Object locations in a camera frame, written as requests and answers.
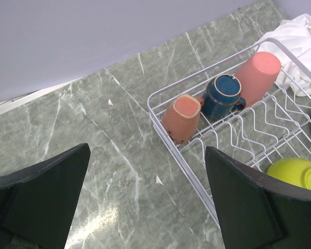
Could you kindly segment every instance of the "white towel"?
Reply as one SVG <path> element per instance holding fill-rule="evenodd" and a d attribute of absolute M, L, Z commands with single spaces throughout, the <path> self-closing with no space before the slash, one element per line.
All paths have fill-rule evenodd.
<path fill-rule="evenodd" d="M 288 50 L 293 53 L 311 72 L 311 16 L 303 14 L 293 20 L 283 20 L 280 26 L 271 32 L 267 32 L 260 40 L 274 38 L 280 41 Z M 292 77 L 295 82 L 302 87 L 307 94 L 311 95 L 311 79 L 307 77 L 276 45 L 272 43 L 262 43 L 258 51 L 267 51 L 275 56 L 284 67 L 284 71 Z M 297 96 L 305 96 L 289 77 L 280 72 L 275 84 L 287 89 L 294 88 Z"/>

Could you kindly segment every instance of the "dish rack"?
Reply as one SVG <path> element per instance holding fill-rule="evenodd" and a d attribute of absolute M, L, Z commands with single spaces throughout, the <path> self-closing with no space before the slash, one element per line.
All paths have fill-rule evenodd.
<path fill-rule="evenodd" d="M 311 79 L 311 72 L 284 45 L 268 38 L 152 93 L 147 101 L 154 129 L 219 228 L 205 168 L 206 146 L 214 146 L 261 172 L 266 172 L 274 161 L 285 157 L 311 160 L 311 96 L 282 68 L 291 84 L 302 90 L 305 97 L 296 97 L 294 88 L 286 90 L 273 84 L 261 101 L 241 112 L 230 112 L 217 121 L 201 113 L 195 135 L 183 145 L 174 144 L 160 122 L 168 105 L 179 95 L 202 95 L 208 82 L 223 73 L 234 74 L 262 43 L 277 46 Z"/>

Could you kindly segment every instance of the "countertop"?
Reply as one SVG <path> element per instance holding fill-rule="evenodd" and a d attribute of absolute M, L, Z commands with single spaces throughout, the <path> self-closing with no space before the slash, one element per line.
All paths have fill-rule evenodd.
<path fill-rule="evenodd" d="M 0 176 L 88 143 L 66 249 L 224 248 L 154 131 L 147 97 L 253 44 L 285 16 L 259 1 L 0 115 Z"/>

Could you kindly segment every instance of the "wall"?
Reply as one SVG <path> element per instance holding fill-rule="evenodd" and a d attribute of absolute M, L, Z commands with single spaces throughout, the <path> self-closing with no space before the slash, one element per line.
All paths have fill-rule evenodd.
<path fill-rule="evenodd" d="M 275 0 L 292 18 L 307 13 L 311 16 L 311 0 Z"/>
<path fill-rule="evenodd" d="M 0 102 L 93 73 L 253 2 L 0 0 Z"/>

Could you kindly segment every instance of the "blue mug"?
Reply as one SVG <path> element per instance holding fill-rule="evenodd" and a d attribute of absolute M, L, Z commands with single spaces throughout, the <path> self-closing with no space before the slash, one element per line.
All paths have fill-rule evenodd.
<path fill-rule="evenodd" d="M 222 119 L 233 109 L 244 109 L 246 102 L 239 96 L 241 89 L 241 83 L 233 75 L 219 75 L 208 83 L 204 91 L 202 113 L 206 117 Z"/>

